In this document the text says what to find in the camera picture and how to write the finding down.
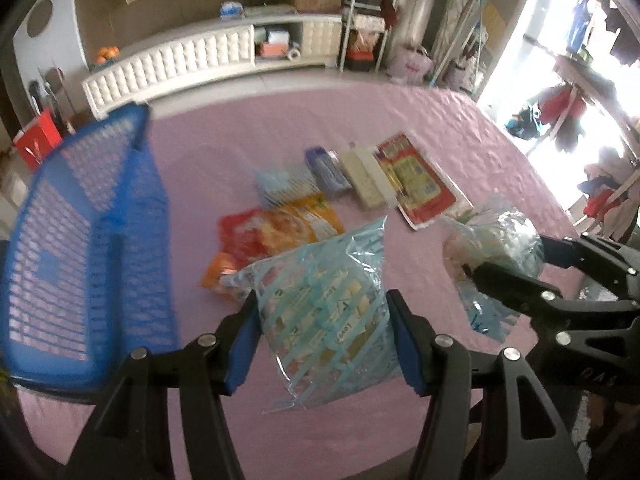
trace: red snack bag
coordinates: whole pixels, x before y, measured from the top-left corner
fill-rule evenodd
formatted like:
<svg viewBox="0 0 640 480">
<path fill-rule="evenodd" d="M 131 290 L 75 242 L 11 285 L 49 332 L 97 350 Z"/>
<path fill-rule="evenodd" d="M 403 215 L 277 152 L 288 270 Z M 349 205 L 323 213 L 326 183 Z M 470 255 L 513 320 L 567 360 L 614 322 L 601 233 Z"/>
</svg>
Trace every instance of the red snack bag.
<svg viewBox="0 0 640 480">
<path fill-rule="evenodd" d="M 337 214 L 322 195 L 269 210 L 254 208 L 218 220 L 220 251 L 229 254 L 238 269 L 343 232 Z"/>
</svg>

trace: clear plastic bag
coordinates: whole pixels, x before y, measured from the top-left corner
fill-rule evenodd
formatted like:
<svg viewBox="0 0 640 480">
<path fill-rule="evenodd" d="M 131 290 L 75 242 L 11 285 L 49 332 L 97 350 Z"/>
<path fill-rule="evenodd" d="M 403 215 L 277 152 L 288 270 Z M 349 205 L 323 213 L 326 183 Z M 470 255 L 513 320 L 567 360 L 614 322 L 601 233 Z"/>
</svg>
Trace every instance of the clear plastic bag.
<svg viewBox="0 0 640 480">
<path fill-rule="evenodd" d="M 222 279 L 256 291 L 290 405 L 319 406 L 398 375 L 382 286 L 385 220 Z"/>
<path fill-rule="evenodd" d="M 531 278 L 542 272 L 542 240 L 531 221 L 500 195 L 489 197 L 469 220 L 443 217 L 450 229 L 443 245 L 444 264 L 456 285 L 473 330 L 504 342 L 519 314 L 478 292 L 463 266 L 474 270 L 491 262 Z"/>
</svg>

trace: hanging clothes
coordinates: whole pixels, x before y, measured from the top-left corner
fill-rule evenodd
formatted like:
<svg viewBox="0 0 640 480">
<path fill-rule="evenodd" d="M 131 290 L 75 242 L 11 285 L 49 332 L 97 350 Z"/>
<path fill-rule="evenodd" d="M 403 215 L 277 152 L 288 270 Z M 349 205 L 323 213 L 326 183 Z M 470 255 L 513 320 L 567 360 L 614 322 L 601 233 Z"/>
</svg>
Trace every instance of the hanging clothes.
<svg viewBox="0 0 640 480">
<path fill-rule="evenodd" d="M 587 9 L 588 3 L 589 0 L 578 0 L 574 7 L 574 21 L 569 29 L 566 43 L 568 52 L 576 54 L 582 48 L 584 37 L 591 23 L 591 13 Z"/>
<path fill-rule="evenodd" d="M 554 127 L 560 115 L 562 115 L 569 106 L 571 92 L 572 86 L 565 84 L 544 93 L 538 102 L 541 124 L 551 124 L 551 127 Z M 569 114 L 556 133 L 556 150 L 567 153 L 573 153 L 575 151 L 580 136 L 584 135 L 584 129 L 580 126 L 580 120 L 585 111 L 587 111 L 587 103 L 584 102 L 581 95 L 576 96 L 569 109 Z"/>
<path fill-rule="evenodd" d="M 621 198 L 615 199 L 613 202 L 607 204 L 609 197 L 613 195 L 612 189 L 605 189 L 599 192 L 596 196 L 592 196 L 587 201 L 587 205 L 584 207 L 583 213 L 589 218 L 604 218 L 604 215 L 610 210 L 622 203 Z"/>
<path fill-rule="evenodd" d="M 540 110 L 533 105 L 527 105 L 519 114 L 511 116 L 511 119 L 504 125 L 507 131 L 513 136 L 523 140 L 539 139 Z"/>
<path fill-rule="evenodd" d="M 556 87 L 556 92 L 550 92 L 546 98 L 538 102 L 540 108 L 540 122 L 542 124 L 556 124 L 562 112 L 569 106 L 572 86 L 569 84 Z M 580 119 L 587 110 L 587 103 L 579 95 L 569 110 L 569 117 Z"/>
<path fill-rule="evenodd" d="M 594 179 L 581 182 L 578 184 L 578 189 L 585 195 L 596 196 L 602 186 L 607 186 L 609 189 L 618 189 L 620 184 L 609 175 L 599 175 Z"/>
<path fill-rule="evenodd" d="M 611 47 L 611 55 L 615 57 L 622 65 L 633 65 L 640 59 L 640 43 L 636 39 L 636 35 L 629 27 L 628 23 L 618 9 L 609 7 L 609 0 L 600 0 L 602 10 L 607 15 L 606 25 L 609 32 L 617 32 L 618 38 Z"/>
</svg>

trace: plastic bag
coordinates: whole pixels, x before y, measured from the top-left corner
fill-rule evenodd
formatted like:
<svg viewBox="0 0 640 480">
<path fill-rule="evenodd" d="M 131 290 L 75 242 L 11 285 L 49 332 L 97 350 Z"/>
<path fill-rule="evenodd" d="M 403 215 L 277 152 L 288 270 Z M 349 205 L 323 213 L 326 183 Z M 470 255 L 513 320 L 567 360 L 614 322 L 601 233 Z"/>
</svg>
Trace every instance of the plastic bag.
<svg viewBox="0 0 640 480">
<path fill-rule="evenodd" d="M 421 84 L 432 67 L 433 61 L 424 47 L 414 50 L 401 46 L 389 66 L 389 75 L 392 83 Z"/>
<path fill-rule="evenodd" d="M 256 291 L 290 406 L 319 406 L 399 373 L 382 287 L 385 220 L 222 278 Z"/>
<path fill-rule="evenodd" d="M 283 206 L 320 193 L 318 183 L 305 164 L 280 170 L 255 171 L 255 187 L 264 209 Z"/>
<path fill-rule="evenodd" d="M 444 264 L 476 332 L 504 342 L 519 313 L 478 292 L 463 266 L 474 270 L 491 262 L 537 278 L 544 264 L 542 240 L 533 224 L 502 196 L 489 198 L 466 222 L 443 217 L 450 228 L 444 242 Z"/>
</svg>

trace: tissue box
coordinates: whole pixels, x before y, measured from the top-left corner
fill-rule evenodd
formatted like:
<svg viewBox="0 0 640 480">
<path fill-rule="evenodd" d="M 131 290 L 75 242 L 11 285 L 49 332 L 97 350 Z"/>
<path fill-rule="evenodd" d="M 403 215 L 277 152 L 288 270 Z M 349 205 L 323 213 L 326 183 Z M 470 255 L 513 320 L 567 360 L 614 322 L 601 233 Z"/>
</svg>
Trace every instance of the tissue box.
<svg viewBox="0 0 640 480">
<path fill-rule="evenodd" d="M 267 43 L 289 44 L 289 31 L 280 28 L 270 28 L 267 30 Z"/>
</svg>

